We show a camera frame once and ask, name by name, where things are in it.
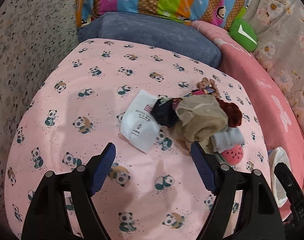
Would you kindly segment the pink bow print blanket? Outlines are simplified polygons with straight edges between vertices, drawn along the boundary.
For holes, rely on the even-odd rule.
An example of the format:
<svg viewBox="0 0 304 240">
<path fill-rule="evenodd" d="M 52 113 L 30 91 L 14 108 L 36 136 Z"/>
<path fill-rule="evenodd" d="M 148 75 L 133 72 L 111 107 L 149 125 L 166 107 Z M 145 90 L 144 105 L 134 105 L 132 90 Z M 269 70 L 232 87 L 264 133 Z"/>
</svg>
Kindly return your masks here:
<svg viewBox="0 0 304 240">
<path fill-rule="evenodd" d="M 216 25 L 194 21 L 191 27 L 222 52 L 220 70 L 239 81 L 254 107 L 266 148 L 282 147 L 304 193 L 304 135 L 283 93 L 251 53 Z"/>
</svg>

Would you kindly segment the blue-grey velvet cushion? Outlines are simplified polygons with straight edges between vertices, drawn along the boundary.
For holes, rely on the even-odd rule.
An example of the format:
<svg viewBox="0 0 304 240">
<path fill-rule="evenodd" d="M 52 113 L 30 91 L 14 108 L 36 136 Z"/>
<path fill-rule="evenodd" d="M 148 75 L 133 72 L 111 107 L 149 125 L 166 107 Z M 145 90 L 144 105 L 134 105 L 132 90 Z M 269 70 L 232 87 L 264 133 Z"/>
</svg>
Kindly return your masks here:
<svg viewBox="0 0 304 240">
<path fill-rule="evenodd" d="M 222 62 L 220 49 L 199 31 L 156 16 L 106 12 L 78 31 L 80 43 L 90 38 L 145 44 L 190 57 L 215 69 Z"/>
</svg>

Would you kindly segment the dark red velvet scrunchie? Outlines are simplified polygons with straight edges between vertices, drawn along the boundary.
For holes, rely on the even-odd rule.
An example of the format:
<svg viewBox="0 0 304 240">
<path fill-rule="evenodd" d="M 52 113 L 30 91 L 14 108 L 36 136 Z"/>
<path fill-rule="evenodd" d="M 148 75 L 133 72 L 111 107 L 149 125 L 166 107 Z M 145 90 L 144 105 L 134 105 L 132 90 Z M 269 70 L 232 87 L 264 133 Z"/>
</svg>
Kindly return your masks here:
<svg viewBox="0 0 304 240">
<path fill-rule="evenodd" d="M 224 102 L 221 99 L 216 99 L 221 107 L 221 109 L 226 113 L 228 116 L 228 126 L 232 128 L 236 128 L 241 126 L 242 122 L 242 113 L 239 107 L 232 102 Z"/>
</svg>

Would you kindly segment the pink panda print sheet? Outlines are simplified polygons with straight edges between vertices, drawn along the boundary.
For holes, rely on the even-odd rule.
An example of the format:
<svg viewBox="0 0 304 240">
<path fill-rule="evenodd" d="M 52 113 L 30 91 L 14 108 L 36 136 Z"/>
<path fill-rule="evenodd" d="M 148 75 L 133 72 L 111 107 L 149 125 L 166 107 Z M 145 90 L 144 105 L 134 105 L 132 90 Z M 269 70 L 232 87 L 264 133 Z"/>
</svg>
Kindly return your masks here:
<svg viewBox="0 0 304 240">
<path fill-rule="evenodd" d="M 214 196 L 205 189 L 184 146 L 162 128 L 148 153 L 120 134 L 121 119 L 141 90 L 180 97 L 204 77 L 243 114 L 243 159 L 235 169 L 269 178 L 267 150 L 255 110 L 242 85 L 202 62 L 125 41 L 81 43 L 47 78 L 24 114 L 12 143 L 5 182 L 6 215 L 21 237 L 31 198 L 46 171 L 72 171 L 116 146 L 111 175 L 93 196 L 112 239 L 195 239 Z"/>
</svg>

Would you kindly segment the dark navy cloth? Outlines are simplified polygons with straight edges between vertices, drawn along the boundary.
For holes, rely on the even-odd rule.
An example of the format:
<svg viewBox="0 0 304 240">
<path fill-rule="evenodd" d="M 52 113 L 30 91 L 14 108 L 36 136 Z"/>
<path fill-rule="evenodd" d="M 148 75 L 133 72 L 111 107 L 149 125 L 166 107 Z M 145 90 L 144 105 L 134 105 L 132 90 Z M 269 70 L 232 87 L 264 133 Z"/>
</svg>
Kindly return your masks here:
<svg viewBox="0 0 304 240">
<path fill-rule="evenodd" d="M 159 98 L 153 106 L 151 115 L 160 126 L 172 128 L 178 122 L 175 110 L 181 101 L 182 98 Z"/>
</svg>

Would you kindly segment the beige sheer mesh cloth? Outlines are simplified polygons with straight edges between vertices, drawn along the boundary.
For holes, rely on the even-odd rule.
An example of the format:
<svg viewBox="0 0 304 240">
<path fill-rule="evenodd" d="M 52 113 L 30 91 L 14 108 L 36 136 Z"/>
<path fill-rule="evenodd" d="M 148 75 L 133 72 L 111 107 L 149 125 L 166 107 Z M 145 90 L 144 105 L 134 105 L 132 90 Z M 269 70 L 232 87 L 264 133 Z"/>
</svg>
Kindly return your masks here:
<svg viewBox="0 0 304 240">
<path fill-rule="evenodd" d="M 210 137 L 226 128 L 228 116 L 212 95 L 192 95 L 184 98 L 175 109 L 178 122 L 172 136 L 190 151 L 197 141 L 205 153 L 213 153 Z"/>
</svg>

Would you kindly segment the white-lined trash bin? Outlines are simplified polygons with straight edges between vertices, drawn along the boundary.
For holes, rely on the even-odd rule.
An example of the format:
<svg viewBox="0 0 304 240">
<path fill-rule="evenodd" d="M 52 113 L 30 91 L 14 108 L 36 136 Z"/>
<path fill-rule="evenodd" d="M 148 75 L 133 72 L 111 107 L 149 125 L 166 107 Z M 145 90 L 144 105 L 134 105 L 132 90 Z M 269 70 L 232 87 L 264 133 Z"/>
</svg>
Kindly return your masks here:
<svg viewBox="0 0 304 240">
<path fill-rule="evenodd" d="M 271 191 L 276 204 L 281 208 L 288 200 L 286 191 L 282 185 L 284 177 L 284 166 L 291 171 L 290 160 L 282 147 L 268 151 L 269 169 L 271 174 Z"/>
</svg>

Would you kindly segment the pink watermelon sponge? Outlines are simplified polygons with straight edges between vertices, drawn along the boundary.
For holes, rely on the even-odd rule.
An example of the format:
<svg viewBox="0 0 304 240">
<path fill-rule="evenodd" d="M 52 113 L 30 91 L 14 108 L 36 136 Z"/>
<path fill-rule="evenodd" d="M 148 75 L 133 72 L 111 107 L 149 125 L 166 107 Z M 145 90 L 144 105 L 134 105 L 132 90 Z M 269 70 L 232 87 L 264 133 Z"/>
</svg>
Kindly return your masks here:
<svg viewBox="0 0 304 240">
<path fill-rule="evenodd" d="M 220 156 L 227 164 L 235 166 L 243 159 L 243 148 L 241 145 L 235 145 L 230 150 L 223 151 Z"/>
</svg>

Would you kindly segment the beige patterned scrunchie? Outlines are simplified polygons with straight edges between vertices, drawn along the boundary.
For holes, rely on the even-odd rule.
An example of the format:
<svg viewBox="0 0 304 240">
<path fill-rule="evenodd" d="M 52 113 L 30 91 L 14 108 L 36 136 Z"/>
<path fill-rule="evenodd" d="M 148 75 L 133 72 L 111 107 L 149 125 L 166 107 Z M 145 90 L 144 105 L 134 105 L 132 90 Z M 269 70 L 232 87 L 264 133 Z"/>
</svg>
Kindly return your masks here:
<svg viewBox="0 0 304 240">
<path fill-rule="evenodd" d="M 193 90 L 192 95 L 212 95 L 216 98 L 220 98 L 220 92 L 213 79 L 204 77 L 200 82 L 196 84 L 196 89 Z"/>
</svg>

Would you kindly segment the white paper packet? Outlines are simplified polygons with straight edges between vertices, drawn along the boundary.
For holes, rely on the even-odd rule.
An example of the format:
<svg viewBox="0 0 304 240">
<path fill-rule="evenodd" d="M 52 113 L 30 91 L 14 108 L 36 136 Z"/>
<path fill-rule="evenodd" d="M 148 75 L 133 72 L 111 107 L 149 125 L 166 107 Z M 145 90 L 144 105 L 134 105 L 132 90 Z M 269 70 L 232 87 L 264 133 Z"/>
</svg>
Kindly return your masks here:
<svg viewBox="0 0 304 240">
<path fill-rule="evenodd" d="M 151 115 L 158 98 L 144 90 L 136 95 L 123 115 L 121 133 L 138 150 L 148 153 L 154 145 L 160 126 Z"/>
</svg>

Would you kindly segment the green round plush cushion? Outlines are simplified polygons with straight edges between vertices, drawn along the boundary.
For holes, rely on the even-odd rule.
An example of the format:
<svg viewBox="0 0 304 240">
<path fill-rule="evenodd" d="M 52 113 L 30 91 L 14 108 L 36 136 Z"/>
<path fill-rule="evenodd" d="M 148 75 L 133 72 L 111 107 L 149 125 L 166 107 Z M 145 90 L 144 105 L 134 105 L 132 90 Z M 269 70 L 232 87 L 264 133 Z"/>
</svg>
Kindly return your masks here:
<svg viewBox="0 0 304 240">
<path fill-rule="evenodd" d="M 253 28 L 242 18 L 238 18 L 232 22 L 228 34 L 248 52 L 253 52 L 258 45 Z"/>
</svg>

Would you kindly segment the white sock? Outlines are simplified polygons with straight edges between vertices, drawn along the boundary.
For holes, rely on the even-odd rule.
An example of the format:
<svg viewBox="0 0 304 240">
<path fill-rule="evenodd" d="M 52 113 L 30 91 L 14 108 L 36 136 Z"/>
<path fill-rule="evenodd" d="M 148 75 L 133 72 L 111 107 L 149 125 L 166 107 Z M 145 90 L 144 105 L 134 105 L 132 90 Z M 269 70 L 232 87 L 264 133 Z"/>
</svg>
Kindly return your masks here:
<svg viewBox="0 0 304 240">
<path fill-rule="evenodd" d="M 216 132 L 211 137 L 213 151 L 222 153 L 226 150 L 231 150 L 236 145 L 245 143 L 245 139 L 239 128 L 226 127 L 223 130 Z"/>
</svg>

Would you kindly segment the grey floral quilt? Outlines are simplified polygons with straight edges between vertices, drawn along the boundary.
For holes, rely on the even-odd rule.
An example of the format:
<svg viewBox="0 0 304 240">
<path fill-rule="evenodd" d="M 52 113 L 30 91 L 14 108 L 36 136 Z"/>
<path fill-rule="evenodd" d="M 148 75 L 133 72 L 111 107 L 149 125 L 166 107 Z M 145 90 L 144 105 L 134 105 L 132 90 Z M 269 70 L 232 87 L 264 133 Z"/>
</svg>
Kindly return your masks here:
<svg viewBox="0 0 304 240">
<path fill-rule="evenodd" d="M 304 5 L 251 0 L 244 19 L 258 39 L 255 58 L 288 100 L 304 135 Z"/>
</svg>

